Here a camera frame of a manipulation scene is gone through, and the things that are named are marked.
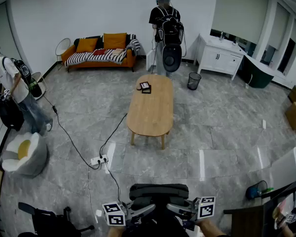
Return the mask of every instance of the person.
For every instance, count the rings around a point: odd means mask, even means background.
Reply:
[[[203,235],[205,237],[226,237],[227,235],[224,234],[212,221],[209,219],[204,219],[196,224],[202,231]],[[125,228],[124,227],[111,227],[107,237],[127,237],[127,235],[124,235]],[[158,233],[151,233],[153,230],[151,228],[145,229],[143,231],[146,235],[145,236],[159,236]],[[175,229],[174,234],[168,234],[168,236],[187,236],[187,233],[185,231],[180,233],[180,230]]]
[[[166,72],[166,70],[163,67],[163,61],[162,61],[162,50],[164,47],[164,43],[160,40],[158,29],[162,26],[162,18],[163,13],[162,10],[166,10],[166,12],[170,15],[173,15],[176,17],[179,21],[181,19],[180,13],[174,9],[172,6],[170,6],[170,0],[156,0],[158,7],[155,7],[152,9],[150,13],[150,19],[149,23],[152,24],[152,28],[156,29],[156,34],[154,36],[154,39],[156,41],[156,68],[157,73],[162,76],[168,76],[169,73]]]
[[[29,92],[27,85],[21,78],[21,74],[9,58],[4,59],[0,56],[0,83],[2,84],[3,94],[5,89],[9,89],[11,96],[21,109],[24,120],[32,127],[31,132],[40,132],[45,126],[50,131],[53,119],[49,118],[39,107],[37,101]]]

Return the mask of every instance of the trash can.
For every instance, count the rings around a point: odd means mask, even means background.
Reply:
[[[266,181],[262,180],[257,184],[250,186],[246,190],[246,197],[247,199],[259,198],[262,195],[262,192],[265,191],[266,189],[267,189],[267,183]]]
[[[195,72],[189,73],[187,87],[190,90],[196,90],[201,79],[202,77],[200,74]]]

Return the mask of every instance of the orange cushion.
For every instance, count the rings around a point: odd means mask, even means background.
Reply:
[[[104,49],[124,49],[126,47],[126,33],[104,34]]]
[[[93,52],[98,39],[80,39],[77,47],[77,53]]]

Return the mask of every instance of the backpack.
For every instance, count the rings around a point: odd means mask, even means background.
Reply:
[[[6,59],[7,57],[3,57],[2,59],[2,65],[3,65],[3,68],[5,69],[5,66],[4,66],[4,60]],[[29,68],[24,64],[24,62],[22,60],[16,60],[14,58],[11,58],[10,59],[14,66],[18,69],[18,71],[20,72],[21,74],[21,77],[23,79],[23,81],[29,85],[30,84],[30,81],[31,81],[31,78],[32,78],[32,75],[31,75],[31,72],[29,70]]]

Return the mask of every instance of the white cabinet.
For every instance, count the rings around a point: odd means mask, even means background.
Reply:
[[[218,41],[216,37],[210,37],[205,41],[202,37],[198,46],[196,61],[199,62],[198,73],[202,69],[216,71],[232,75],[234,79],[245,52],[232,42],[224,40]]]

